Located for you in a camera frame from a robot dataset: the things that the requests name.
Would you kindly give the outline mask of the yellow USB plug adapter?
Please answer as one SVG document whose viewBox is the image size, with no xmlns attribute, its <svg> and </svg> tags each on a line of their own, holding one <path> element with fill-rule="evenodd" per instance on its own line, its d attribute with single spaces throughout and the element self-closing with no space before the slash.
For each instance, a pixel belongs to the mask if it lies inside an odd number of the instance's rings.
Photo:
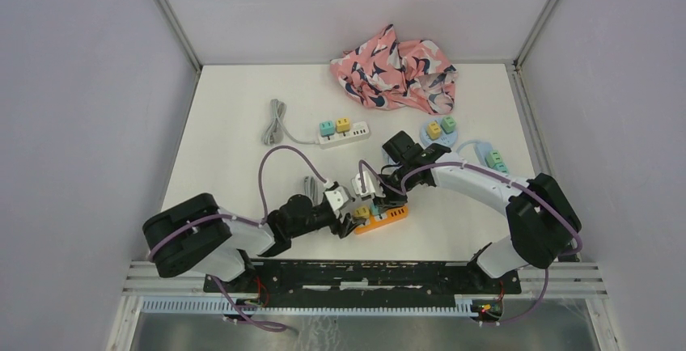
<svg viewBox="0 0 686 351">
<path fill-rule="evenodd" d="M 371 210 L 368 206 L 360 206 L 354 211 L 355 218 L 368 219 L 371 216 Z"/>
</svg>

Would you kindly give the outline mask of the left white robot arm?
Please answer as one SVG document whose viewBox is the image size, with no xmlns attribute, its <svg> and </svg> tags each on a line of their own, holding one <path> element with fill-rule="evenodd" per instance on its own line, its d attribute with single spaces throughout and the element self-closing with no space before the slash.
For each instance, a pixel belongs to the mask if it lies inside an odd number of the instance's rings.
<svg viewBox="0 0 686 351">
<path fill-rule="evenodd" d="M 143 223 L 148 260 L 161 278 L 205 273 L 233 290 L 248 290 L 255 279 L 251 259 L 289 250 L 295 238 L 328 228 L 343 239 L 365 221 L 345 212 L 351 202 L 342 189 L 325 192 L 314 204 L 293 195 L 260 223 L 229 213 L 209 193 L 201 193 Z"/>
</svg>

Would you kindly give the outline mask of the orange power strip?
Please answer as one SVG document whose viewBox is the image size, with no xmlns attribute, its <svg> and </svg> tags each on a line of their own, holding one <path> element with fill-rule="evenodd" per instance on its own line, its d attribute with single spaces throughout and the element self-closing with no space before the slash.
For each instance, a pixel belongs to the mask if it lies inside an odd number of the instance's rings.
<svg viewBox="0 0 686 351">
<path fill-rule="evenodd" d="M 371 215 L 365 220 L 365 222 L 354 229 L 356 235 L 365 234 L 372 230 L 376 230 L 382 226 L 397 222 L 406 218 L 409 214 L 408 207 L 406 205 L 389 209 L 388 211 L 381 213 L 379 215 Z"/>
</svg>

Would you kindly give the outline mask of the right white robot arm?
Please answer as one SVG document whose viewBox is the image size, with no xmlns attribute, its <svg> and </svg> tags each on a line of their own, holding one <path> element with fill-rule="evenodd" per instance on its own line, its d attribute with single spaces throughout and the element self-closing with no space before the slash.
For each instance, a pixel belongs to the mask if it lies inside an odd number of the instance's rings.
<svg viewBox="0 0 686 351">
<path fill-rule="evenodd" d="M 532 179 L 469 163 L 449 147 L 423 147 L 400 131 L 382 146 L 394 170 L 380 175 L 358 162 L 354 192 L 379 209 L 402 206 L 420 185 L 460 193 L 487 205 L 506 219 L 509 234 L 483 247 L 469 262 L 469 286 L 487 293 L 509 271 L 530 265 L 547 269 L 559 256 L 582 250 L 578 216 L 558 182 L 540 173 Z"/>
</svg>

